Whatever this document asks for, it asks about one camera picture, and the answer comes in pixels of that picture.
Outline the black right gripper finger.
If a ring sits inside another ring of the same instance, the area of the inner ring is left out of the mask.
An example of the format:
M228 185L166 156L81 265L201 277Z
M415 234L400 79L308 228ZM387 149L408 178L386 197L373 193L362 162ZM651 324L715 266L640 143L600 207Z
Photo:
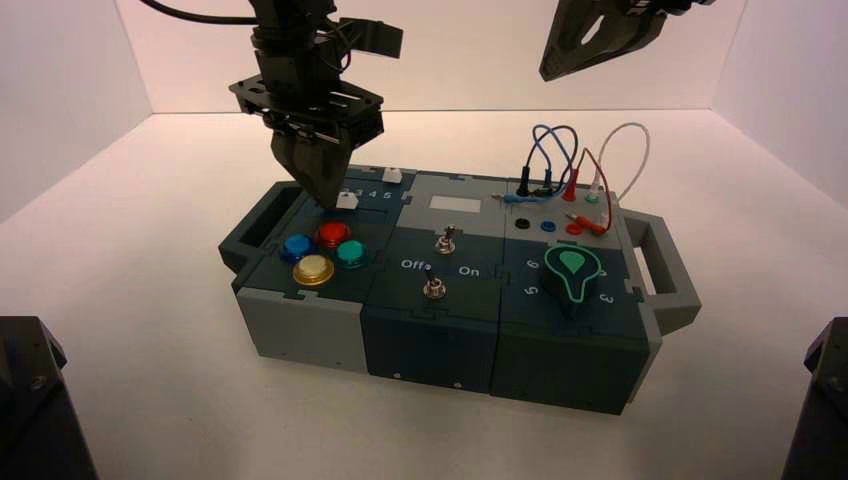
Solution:
M590 67L592 51L582 39L599 17L595 1L558 2L539 67L545 82Z
M592 51L589 68L647 46L659 36L666 20L666 16L636 16L636 1L595 2L600 17L582 39Z

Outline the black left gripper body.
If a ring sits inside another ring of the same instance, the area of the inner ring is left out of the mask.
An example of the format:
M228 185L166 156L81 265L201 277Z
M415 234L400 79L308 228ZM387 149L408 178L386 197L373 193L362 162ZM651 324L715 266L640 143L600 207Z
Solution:
M305 128L331 143L359 147L384 132L383 98L343 81L314 53L255 52L260 72L230 85L239 108L270 128Z

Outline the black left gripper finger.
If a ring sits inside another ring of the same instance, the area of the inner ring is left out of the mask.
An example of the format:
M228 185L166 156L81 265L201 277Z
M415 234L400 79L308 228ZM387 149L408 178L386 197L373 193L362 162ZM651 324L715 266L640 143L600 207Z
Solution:
M325 208L334 208L347 170L347 149L321 141L312 167L316 200Z
M321 206L326 205L323 150L317 141L275 130L271 150L292 178Z

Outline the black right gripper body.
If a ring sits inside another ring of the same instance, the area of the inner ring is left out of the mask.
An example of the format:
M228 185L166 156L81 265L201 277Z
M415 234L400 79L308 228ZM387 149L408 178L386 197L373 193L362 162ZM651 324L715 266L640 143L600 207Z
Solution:
M635 15L640 17L682 16L693 5L710 6L715 0L638 0L635 2Z

